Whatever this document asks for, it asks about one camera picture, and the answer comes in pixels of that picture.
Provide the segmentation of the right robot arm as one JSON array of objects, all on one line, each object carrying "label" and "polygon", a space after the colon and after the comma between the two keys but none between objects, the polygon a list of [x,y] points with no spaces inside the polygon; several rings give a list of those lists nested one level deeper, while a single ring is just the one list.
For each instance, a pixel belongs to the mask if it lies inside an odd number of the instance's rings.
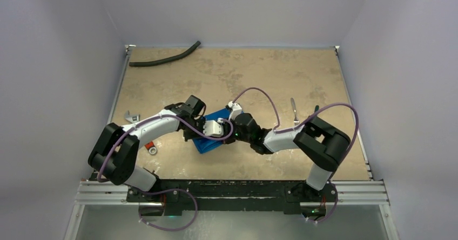
[{"label": "right robot arm", "polygon": [[261,155],[299,149],[312,162],[312,168],[303,186],[303,193],[315,201],[325,192],[325,184],[334,175],[352,146],[352,140],[343,131],[318,116],[286,132],[262,128],[249,113],[239,114],[230,123],[233,132],[224,144],[236,141],[248,143],[250,148]]}]

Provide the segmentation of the blue cloth napkin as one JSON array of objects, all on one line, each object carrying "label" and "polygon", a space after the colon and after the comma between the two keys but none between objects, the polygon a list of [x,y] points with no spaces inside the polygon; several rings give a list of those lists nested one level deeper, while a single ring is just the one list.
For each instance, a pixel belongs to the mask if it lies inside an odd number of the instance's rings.
[{"label": "blue cloth napkin", "polygon": [[[207,114],[204,116],[205,120],[203,121],[203,124],[205,124],[205,122],[207,121],[215,121],[217,124],[219,124],[218,119],[225,119],[230,121],[231,112],[231,108],[223,108],[216,112]],[[235,126],[233,124],[230,125],[227,122],[223,121],[223,123],[220,125],[223,129],[223,134],[221,136],[210,134],[206,135],[203,128],[195,128],[198,131],[198,133],[197,138],[193,139],[193,142],[200,154],[205,154],[220,147],[235,135]]]}]

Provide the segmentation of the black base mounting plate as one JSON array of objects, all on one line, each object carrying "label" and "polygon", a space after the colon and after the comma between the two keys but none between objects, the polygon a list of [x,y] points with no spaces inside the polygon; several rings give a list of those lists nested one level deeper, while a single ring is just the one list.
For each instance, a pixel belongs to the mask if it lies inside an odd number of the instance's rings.
[{"label": "black base mounting plate", "polygon": [[336,187],[322,190],[305,181],[161,179],[148,193],[129,187],[126,200],[158,205],[167,216],[183,211],[276,211],[285,215],[323,216],[325,204],[338,199]]}]

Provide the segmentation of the aluminium frame rail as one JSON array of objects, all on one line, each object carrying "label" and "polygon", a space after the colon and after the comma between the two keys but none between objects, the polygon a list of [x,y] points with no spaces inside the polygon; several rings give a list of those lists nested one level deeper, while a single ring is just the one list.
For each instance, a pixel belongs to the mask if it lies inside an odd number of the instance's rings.
[{"label": "aluminium frame rail", "polygon": [[384,205],[388,195],[383,182],[376,181],[335,181],[325,185],[321,192],[311,193],[300,181],[186,181],[173,179],[163,184],[159,196],[148,196],[125,185],[83,181],[76,195],[81,205],[147,205],[169,206],[183,200],[189,201],[192,194],[203,207],[204,201],[279,201],[296,203],[300,206],[332,205]]}]

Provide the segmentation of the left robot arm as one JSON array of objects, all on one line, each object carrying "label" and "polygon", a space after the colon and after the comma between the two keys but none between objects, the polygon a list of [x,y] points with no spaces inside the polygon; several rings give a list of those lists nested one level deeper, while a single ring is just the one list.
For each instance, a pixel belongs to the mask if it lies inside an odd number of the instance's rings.
[{"label": "left robot arm", "polygon": [[170,104],[142,121],[124,126],[110,123],[97,139],[88,164],[114,185],[133,186],[147,201],[156,201],[161,194],[160,185],[155,183],[158,177],[136,165],[139,149],[179,130],[186,140],[199,137],[205,122],[200,112],[205,107],[202,100],[191,95],[184,103]]}]

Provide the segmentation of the silver fork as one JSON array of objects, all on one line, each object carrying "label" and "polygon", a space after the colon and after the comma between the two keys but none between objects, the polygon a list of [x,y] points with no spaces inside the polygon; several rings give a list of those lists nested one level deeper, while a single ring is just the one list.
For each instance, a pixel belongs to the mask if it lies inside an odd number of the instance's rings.
[{"label": "silver fork", "polygon": [[293,110],[293,113],[294,113],[293,123],[294,123],[294,125],[298,125],[300,123],[300,121],[298,119],[297,107],[296,107],[295,100],[294,100],[293,97],[290,98],[290,102],[291,102],[292,110]]}]

